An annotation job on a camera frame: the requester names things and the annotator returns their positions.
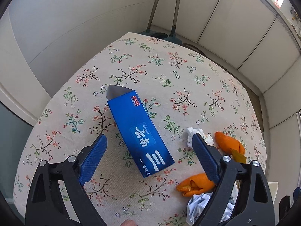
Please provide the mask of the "long blue toothpaste box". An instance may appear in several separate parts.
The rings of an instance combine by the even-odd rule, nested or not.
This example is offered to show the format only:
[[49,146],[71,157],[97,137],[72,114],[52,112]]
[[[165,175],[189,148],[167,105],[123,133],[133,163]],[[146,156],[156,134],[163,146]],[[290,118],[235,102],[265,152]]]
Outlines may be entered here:
[[121,137],[144,178],[174,164],[155,125],[133,89],[109,85],[107,103]]

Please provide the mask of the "long orange peel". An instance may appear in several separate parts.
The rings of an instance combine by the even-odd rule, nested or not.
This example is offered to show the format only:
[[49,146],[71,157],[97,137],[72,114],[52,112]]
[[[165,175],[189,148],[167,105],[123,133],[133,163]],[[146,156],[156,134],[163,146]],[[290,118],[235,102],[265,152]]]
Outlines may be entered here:
[[224,153],[231,155],[232,150],[235,150],[241,155],[245,155],[245,148],[240,141],[222,132],[215,132],[214,136],[217,145]]

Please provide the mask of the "white plastic trash bin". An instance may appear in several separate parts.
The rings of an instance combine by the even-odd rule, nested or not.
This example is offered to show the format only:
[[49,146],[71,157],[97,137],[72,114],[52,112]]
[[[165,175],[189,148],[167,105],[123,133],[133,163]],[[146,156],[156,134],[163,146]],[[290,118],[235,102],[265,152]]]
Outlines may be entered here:
[[279,188],[279,183],[278,182],[268,182],[268,186],[269,186],[272,201],[273,201],[273,204],[274,204],[275,199],[277,197],[277,191],[278,191],[278,188]]

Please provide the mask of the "white kitchen cabinets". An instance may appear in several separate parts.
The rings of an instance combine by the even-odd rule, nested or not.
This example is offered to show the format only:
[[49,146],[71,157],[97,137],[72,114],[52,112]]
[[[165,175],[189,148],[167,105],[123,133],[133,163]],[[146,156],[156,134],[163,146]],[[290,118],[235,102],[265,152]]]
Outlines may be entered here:
[[176,31],[224,60],[263,95],[268,179],[300,186],[300,38],[273,0],[181,0]]

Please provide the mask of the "small curled orange peel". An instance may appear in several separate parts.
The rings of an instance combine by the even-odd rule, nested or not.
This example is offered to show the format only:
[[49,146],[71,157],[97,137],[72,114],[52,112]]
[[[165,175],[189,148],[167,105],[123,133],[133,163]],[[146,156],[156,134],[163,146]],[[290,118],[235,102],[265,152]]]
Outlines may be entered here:
[[199,173],[194,176],[190,176],[176,186],[178,192],[184,197],[192,197],[194,195],[200,195],[207,193],[215,188],[215,183],[208,179],[205,173]]

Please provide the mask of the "yellow snack wrapper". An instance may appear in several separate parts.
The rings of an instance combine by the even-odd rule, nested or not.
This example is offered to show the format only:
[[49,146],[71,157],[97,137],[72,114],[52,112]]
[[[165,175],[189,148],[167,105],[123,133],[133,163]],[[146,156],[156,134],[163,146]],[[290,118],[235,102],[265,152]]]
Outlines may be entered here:
[[236,150],[231,150],[231,152],[232,152],[232,158],[234,159],[234,161],[236,161],[238,163],[246,164],[246,157],[244,155],[240,154]]

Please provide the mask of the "floral tablecloth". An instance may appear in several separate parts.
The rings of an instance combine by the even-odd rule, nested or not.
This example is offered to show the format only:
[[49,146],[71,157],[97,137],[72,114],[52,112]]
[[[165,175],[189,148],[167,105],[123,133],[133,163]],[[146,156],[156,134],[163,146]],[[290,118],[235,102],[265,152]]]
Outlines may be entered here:
[[188,198],[177,185],[203,169],[188,129],[213,143],[239,142],[266,166],[258,119],[241,83],[213,61],[171,42],[127,33],[79,69],[46,105],[22,152],[14,204],[26,213],[40,162],[63,162],[100,136],[107,149],[84,185],[108,225],[185,225]]

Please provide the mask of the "teal mop base right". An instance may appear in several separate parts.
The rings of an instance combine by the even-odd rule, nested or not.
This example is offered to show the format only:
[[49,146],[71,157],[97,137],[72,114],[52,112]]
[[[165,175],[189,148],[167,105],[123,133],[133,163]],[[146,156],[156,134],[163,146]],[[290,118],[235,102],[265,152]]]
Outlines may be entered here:
[[171,27],[171,31],[168,37],[166,37],[164,40],[168,42],[175,43],[177,45],[182,45],[182,41],[176,37],[176,24],[178,21],[178,14],[179,14],[179,8],[180,8],[180,1],[181,0],[176,0],[176,5],[174,9],[174,15],[173,15],[173,24]]

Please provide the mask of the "teal mop base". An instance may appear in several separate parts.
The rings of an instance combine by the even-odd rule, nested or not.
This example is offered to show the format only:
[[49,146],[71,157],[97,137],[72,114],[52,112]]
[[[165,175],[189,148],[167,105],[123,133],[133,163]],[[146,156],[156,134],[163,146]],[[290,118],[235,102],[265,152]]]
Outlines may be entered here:
[[141,32],[142,35],[156,37],[158,34],[160,34],[159,32],[151,30],[151,25],[152,25],[153,18],[154,18],[156,9],[157,9],[158,2],[159,2],[159,0],[154,0],[153,7],[152,7],[152,10],[151,10],[151,13],[150,13],[150,18],[148,20],[146,30]]
[[176,0],[176,5],[174,9],[174,15],[173,15],[173,24],[171,27],[171,31],[168,37],[166,37],[164,40],[168,42],[175,43],[177,45],[182,45],[182,41],[176,37],[176,24],[178,21],[178,14],[179,14],[179,8],[180,8],[180,1],[181,0]]

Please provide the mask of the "teal mop base left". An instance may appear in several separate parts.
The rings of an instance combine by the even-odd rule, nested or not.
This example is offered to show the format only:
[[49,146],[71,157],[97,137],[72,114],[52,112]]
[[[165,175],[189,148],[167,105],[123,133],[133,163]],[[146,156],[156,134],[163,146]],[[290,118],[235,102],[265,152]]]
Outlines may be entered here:
[[158,2],[159,2],[159,0],[154,0],[153,7],[152,7],[152,10],[151,10],[151,13],[150,13],[150,18],[148,20],[146,30],[141,32],[142,35],[156,37],[158,34],[160,34],[159,32],[151,30],[151,25],[152,25],[153,18],[154,18],[156,9],[157,9]]

